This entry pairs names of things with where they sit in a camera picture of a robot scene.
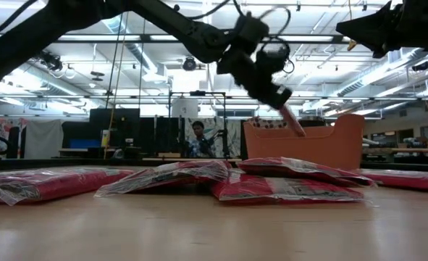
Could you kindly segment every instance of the wooden table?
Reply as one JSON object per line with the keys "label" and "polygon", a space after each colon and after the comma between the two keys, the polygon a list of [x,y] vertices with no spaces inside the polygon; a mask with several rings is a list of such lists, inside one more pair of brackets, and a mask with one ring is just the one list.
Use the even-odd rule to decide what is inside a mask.
{"label": "wooden table", "polygon": [[3,261],[428,261],[428,194],[374,206],[226,207],[210,196],[93,194],[0,205]]}

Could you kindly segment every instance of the orange bin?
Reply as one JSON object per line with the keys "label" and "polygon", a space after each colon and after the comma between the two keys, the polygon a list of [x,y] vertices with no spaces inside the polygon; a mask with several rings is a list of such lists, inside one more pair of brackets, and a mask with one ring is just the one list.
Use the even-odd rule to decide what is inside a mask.
{"label": "orange bin", "polygon": [[335,126],[304,128],[307,136],[297,137],[289,128],[266,129],[245,122],[244,134],[249,159],[289,157],[342,170],[360,168],[365,119],[343,115]]}

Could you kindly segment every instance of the man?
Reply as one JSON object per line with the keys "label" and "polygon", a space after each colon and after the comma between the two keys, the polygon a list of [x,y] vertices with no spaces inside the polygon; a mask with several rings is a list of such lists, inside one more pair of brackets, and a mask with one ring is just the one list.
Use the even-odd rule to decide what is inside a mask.
{"label": "man", "polygon": [[200,121],[195,121],[191,127],[196,139],[189,143],[188,156],[192,158],[215,158],[215,147],[212,146],[214,141],[204,137],[204,124]]}

